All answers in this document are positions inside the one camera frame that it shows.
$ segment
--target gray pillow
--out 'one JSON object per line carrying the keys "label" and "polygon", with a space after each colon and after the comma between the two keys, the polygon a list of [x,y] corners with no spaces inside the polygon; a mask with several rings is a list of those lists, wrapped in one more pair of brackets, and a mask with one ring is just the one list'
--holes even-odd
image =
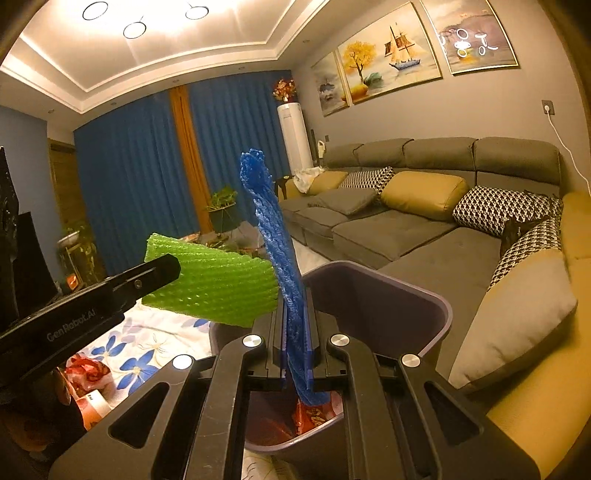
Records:
{"label": "gray pillow", "polygon": [[314,198],[314,204],[326,207],[343,215],[354,215],[366,208],[378,196],[374,189],[326,190]]}
{"label": "gray pillow", "polygon": [[529,255],[486,293],[449,383],[469,393],[533,365],[561,340],[576,305],[562,252]]}

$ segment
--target blue curtain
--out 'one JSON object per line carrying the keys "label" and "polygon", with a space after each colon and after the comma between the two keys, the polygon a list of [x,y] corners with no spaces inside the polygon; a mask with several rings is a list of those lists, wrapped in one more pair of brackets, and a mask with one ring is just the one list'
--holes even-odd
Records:
{"label": "blue curtain", "polygon": [[143,262],[153,232],[199,231],[168,92],[106,113],[74,139],[86,214],[109,275]]}
{"label": "blue curtain", "polygon": [[287,152],[272,91],[289,70],[242,73],[189,87],[193,125],[211,193],[226,185],[238,192],[242,220],[256,225],[254,207],[240,182],[240,155],[262,150],[273,179],[290,173]]}

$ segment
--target power cord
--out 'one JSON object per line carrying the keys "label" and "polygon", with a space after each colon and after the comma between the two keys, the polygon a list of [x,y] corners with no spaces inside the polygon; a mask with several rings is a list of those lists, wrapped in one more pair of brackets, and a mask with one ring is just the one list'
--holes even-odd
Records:
{"label": "power cord", "polygon": [[546,115],[548,116],[548,122],[550,122],[550,125],[552,126],[552,128],[554,129],[554,132],[556,133],[556,136],[558,137],[558,140],[560,140],[560,143],[562,144],[562,146],[566,149],[566,151],[570,154],[570,158],[573,160],[573,165],[574,165],[574,169],[577,171],[577,173],[579,174],[579,176],[585,181],[585,183],[587,184],[587,191],[589,192],[589,196],[591,196],[591,187],[589,186],[589,181],[587,180],[587,178],[579,171],[579,169],[577,168],[577,164],[574,161],[574,157],[573,157],[573,153],[570,151],[570,149],[564,144],[564,142],[562,141],[562,138],[560,138],[560,135],[558,134],[558,130],[556,130],[556,127],[554,126],[554,123],[552,122],[552,117],[550,116],[550,107],[548,105],[544,105],[544,110],[546,110]]}

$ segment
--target sofa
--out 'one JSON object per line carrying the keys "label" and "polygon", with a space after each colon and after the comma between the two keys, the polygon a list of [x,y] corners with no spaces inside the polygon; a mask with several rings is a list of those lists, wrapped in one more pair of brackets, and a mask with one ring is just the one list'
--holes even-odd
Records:
{"label": "sofa", "polygon": [[[561,156],[549,143],[515,138],[397,138],[327,152],[324,166],[348,173],[389,166],[462,177],[470,187],[560,195]],[[374,203],[355,216],[319,206],[287,185],[280,205],[293,238],[331,260],[352,260],[442,295],[453,322],[436,370],[448,377],[499,264],[501,240]],[[538,465],[542,478],[588,478],[591,453],[591,199],[563,197],[560,236],[578,300],[550,352],[473,400]]]}

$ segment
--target sailboat painting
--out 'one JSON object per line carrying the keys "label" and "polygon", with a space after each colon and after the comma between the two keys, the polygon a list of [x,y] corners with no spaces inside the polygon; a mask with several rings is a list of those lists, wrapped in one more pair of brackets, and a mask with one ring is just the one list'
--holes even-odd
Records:
{"label": "sailboat painting", "polygon": [[441,78],[433,47],[412,2],[344,42],[339,57],[353,103]]}
{"label": "sailboat painting", "polygon": [[322,115],[328,116],[349,106],[334,51],[312,65],[312,75],[320,99]]}

